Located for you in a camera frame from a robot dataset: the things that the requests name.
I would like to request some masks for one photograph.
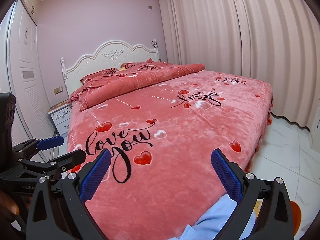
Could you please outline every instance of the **light blue cloth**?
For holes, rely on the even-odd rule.
[[[227,194],[223,195],[199,218],[193,227],[187,225],[181,236],[169,240],[213,240],[228,221],[236,205],[237,202],[231,200]],[[255,220],[256,216],[253,211],[240,239],[249,236]]]

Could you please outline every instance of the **nightstand drawer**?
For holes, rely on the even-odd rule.
[[[59,123],[56,125],[57,130],[62,137],[68,136],[69,125],[70,125],[70,119],[65,120],[62,123]]]
[[[71,105],[67,106],[67,107],[61,109],[60,111],[57,111],[57,112],[51,114],[52,120],[55,123],[55,125],[65,121],[67,119],[70,119],[71,107],[72,107]]]

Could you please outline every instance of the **beige curtain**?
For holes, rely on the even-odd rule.
[[[160,0],[160,6],[172,62],[201,62],[208,70],[269,82],[273,113],[312,126],[320,96],[320,28],[304,0]],[[233,60],[223,59],[231,54]]]
[[[234,0],[159,0],[168,61],[241,75]]]

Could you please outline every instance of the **pink wall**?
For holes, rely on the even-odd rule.
[[[66,67],[105,41],[123,40],[152,48],[167,61],[159,0],[44,0],[40,3],[37,42],[44,87],[51,106],[68,99],[60,58]],[[53,89],[63,86],[55,95]]]

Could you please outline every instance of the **bed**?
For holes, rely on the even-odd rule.
[[[109,41],[62,70],[73,101],[68,152],[85,150],[86,162],[103,148],[112,155],[85,204],[112,240],[180,236],[225,193],[211,152],[220,148],[248,169],[271,123],[268,83],[202,64],[158,62],[153,43],[148,49]],[[131,67],[118,71],[121,65]]]

